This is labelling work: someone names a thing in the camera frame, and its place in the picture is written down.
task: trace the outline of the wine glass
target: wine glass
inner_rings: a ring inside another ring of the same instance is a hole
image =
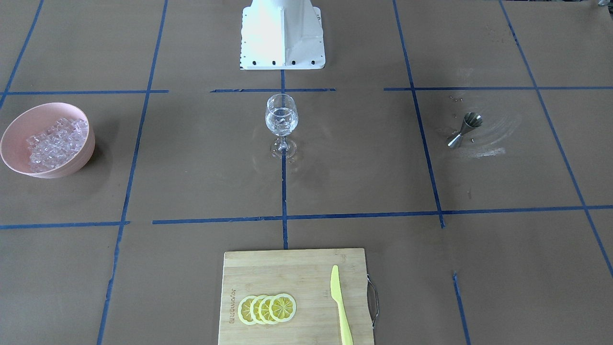
[[[292,157],[296,153],[296,143],[292,139],[286,139],[298,125],[298,112],[294,99],[285,94],[272,95],[266,102],[266,126],[277,138],[270,146],[272,155],[277,158],[283,156]]]

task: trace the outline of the cutting board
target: cutting board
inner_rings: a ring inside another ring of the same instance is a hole
[[[338,307],[330,296],[338,265],[343,302],[355,345],[374,345],[368,311],[364,249],[226,252],[219,312],[219,345],[340,345]],[[238,304],[248,295],[288,293],[296,313],[276,325],[245,325]]]

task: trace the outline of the metal handle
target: metal handle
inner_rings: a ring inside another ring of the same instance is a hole
[[[368,273],[366,274],[366,280],[368,281],[368,286],[372,287],[373,291],[375,292],[376,314],[374,317],[372,315],[370,316],[373,321],[373,329],[375,329],[375,323],[377,322],[377,319],[379,318],[379,293],[377,292],[377,288],[375,287],[373,282],[370,280],[370,274]],[[370,301],[368,301],[368,310],[370,310]]]

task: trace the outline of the plastic knife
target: plastic knife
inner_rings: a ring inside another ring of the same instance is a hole
[[[343,304],[343,295],[341,294],[341,281],[338,277],[338,266],[332,267],[332,275],[330,276],[330,296],[337,302],[338,305],[338,321],[341,328],[341,342],[343,345],[353,345],[349,322],[345,314],[345,306]]]

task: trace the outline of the jigger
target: jigger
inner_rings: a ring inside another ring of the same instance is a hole
[[[452,149],[460,147],[462,145],[462,138],[464,134],[479,128],[483,124],[483,118],[481,115],[475,112],[469,112],[464,115],[464,122],[462,122],[462,128],[459,131],[455,131],[449,138],[447,138],[447,146]]]

